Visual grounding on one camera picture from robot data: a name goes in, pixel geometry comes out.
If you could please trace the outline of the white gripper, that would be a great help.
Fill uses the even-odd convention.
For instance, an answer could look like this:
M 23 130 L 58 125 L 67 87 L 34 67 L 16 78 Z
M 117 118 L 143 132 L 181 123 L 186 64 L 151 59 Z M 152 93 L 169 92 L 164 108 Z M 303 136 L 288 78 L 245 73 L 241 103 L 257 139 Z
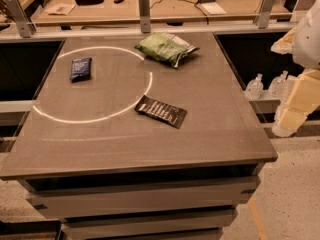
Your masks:
M 287 78 L 274 117 L 273 134 L 289 137 L 320 106 L 320 0 L 315 1 L 296 28 L 273 43 L 271 51 L 293 53 L 293 61 L 307 68 L 298 77 Z

